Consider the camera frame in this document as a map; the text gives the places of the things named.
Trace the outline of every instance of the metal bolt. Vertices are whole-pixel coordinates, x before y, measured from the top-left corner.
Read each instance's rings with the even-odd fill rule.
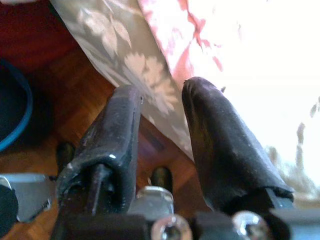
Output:
[[[251,211],[239,211],[232,217],[239,236],[244,240],[273,240],[271,231],[265,220]]]
[[[151,229],[152,240],[192,240],[188,222],[174,214],[157,220]]]

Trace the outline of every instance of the black leather cover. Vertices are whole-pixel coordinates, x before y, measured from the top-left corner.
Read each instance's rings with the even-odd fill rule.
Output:
[[[292,199],[293,190],[220,90],[203,78],[193,77],[184,83],[182,101],[209,207],[223,210],[232,200],[267,187],[279,197]]]
[[[76,149],[74,159],[62,170],[57,180],[57,196],[74,185],[74,179],[85,169],[104,164],[114,174],[117,206],[114,212],[125,212],[136,194],[138,129],[142,97],[131,86],[117,88],[89,127]]]

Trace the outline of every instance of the floral fabric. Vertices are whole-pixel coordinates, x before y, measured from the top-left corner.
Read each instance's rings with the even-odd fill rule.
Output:
[[[136,0],[52,0],[96,70],[115,87],[133,84],[142,114],[191,159],[181,91]]]

